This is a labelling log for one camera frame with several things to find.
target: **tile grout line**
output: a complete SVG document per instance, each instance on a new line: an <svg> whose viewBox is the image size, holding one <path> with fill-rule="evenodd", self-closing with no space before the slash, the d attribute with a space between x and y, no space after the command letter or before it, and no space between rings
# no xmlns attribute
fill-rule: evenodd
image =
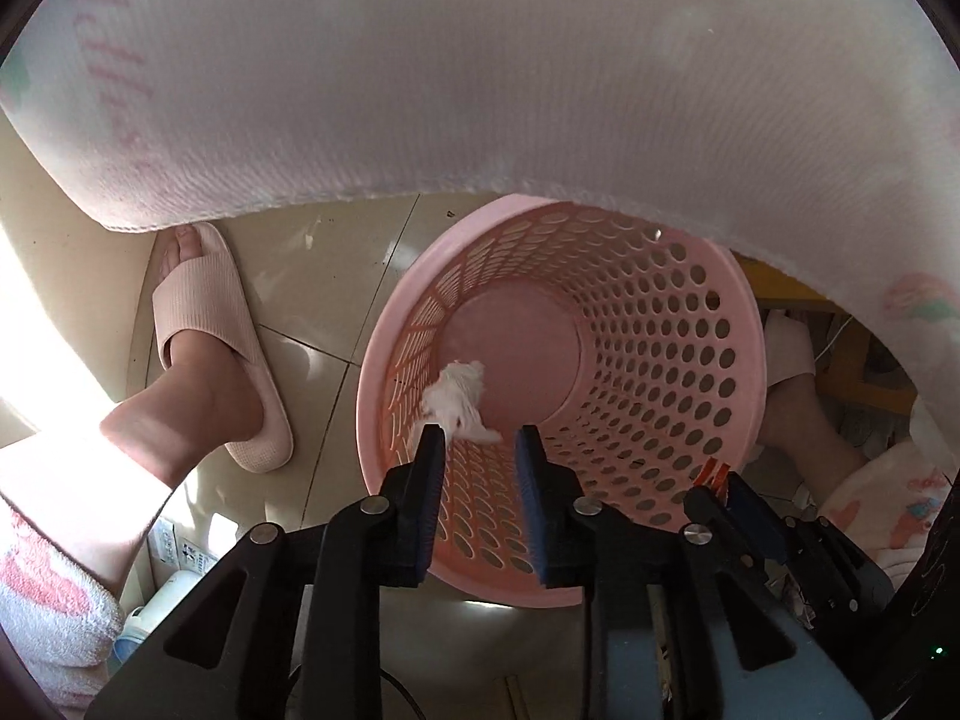
<svg viewBox="0 0 960 720"><path fill-rule="evenodd" d="M344 360L343 357L333 354L333 352L324 351L323 349L318 348L317 346L310 346L306 341L301 341L299 338L294 338L293 336L288 336L286 333L281 333L280 330L275 330L270 327L269 324L263 324L263 322L258 322L257 327L262 327L264 330L269 330L271 333L276 333L282 338L286 338L287 341L292 341L293 343L299 343L300 346L306 346L308 349L313 349L315 352L320 352L320 354L325 354L328 357L333 357L334 360L339 360L340 362L346 362L347 365L356 365L356 362L351 362L350 360Z"/></svg>
<svg viewBox="0 0 960 720"><path fill-rule="evenodd" d="M333 415L337 413L337 406L340 405L340 395L343 394L344 384L347 384L347 375L349 375L349 372L350 363L348 362L347 368L344 370L343 378L340 380L340 386L337 388L337 396L333 399L333 408L330 409L330 417L328 420L326 420L326 427L323 428L323 438L320 440L320 449L317 451L317 461L313 466L313 473L310 475L310 485L308 488L306 488L306 498L304 498L304 510L301 512L301 523L299 524L299 530L304 528L306 509L310 505L310 493L313 493L313 483L317 479L317 471L320 469L320 458L323 458L323 447L326 445L326 437L330 435L330 425L333 424Z"/></svg>
<svg viewBox="0 0 960 720"><path fill-rule="evenodd" d="M376 283L376 289L373 290L373 299L370 301L370 304L367 307L367 313L363 317L363 322L360 324L360 335L357 336L357 340L353 342L353 351L350 353L350 358L357 353L357 346L360 346L360 338L363 336L363 329L367 326L367 319L370 318L371 311L373 310L373 303L376 303L376 295L380 292L380 287L383 285L383 280L387 277L387 271L390 269L390 262L394 259L394 254L397 253L397 247L400 245L400 239L403 238L403 233L407 229L407 224L410 223L411 218L414 215L414 209L416 204L419 203L421 198L420 193L416 193L416 199L413 202L413 205L410 206L410 213L407 214L407 218L403 223L403 226L400 228L400 234L397 236L397 242L394 245L394 250L390 252L390 259L387 260L387 265L383 269L382 274L380 274L380 280Z"/></svg>

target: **leg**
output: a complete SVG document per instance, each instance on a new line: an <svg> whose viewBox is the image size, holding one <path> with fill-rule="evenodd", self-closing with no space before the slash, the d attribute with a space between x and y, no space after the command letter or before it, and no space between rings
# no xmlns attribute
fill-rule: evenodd
<svg viewBox="0 0 960 720"><path fill-rule="evenodd" d="M199 257L179 227L161 279ZM218 446L256 435L263 409L222 341L194 330L171 340L173 365L100 424L46 432L0 451L0 493L38 531L114 593L176 488Z"/></svg>
<svg viewBox="0 0 960 720"><path fill-rule="evenodd" d="M793 461L817 504L823 504L843 480L867 464L866 457L827 422L810 373L771 387L757 440Z"/></svg>

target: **white cord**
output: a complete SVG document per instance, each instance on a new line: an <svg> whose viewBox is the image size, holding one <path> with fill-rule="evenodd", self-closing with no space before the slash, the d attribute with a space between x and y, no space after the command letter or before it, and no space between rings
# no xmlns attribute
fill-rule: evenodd
<svg viewBox="0 0 960 720"><path fill-rule="evenodd" d="M833 338L831 338L827 343L827 345L824 346L823 349L821 349L820 354L818 354L816 357L813 358L813 362L819 362L820 357L823 357L824 354L827 354L827 352L829 352L833 348L834 343L837 343L837 338L840 338L840 334L847 328L847 325L850 324L851 322L853 322L853 314L851 314L849 317L847 317L844 320L844 323L840 325L840 329L833 334Z"/></svg>

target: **plastic laundry basket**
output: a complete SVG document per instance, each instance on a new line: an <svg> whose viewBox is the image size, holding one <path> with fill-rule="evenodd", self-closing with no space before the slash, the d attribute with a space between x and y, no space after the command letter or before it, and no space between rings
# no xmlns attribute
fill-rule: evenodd
<svg viewBox="0 0 960 720"><path fill-rule="evenodd" d="M616 212L501 197L434 242L400 280L368 346L357 400L370 490L408 463L425 386L480 360L480 412L502 445L448 452L431 571L504 604L574 604L539 586L525 541L512 431L587 494L645 525L680 528L709 457L736 470L765 390L763 330L731 253Z"/></svg>

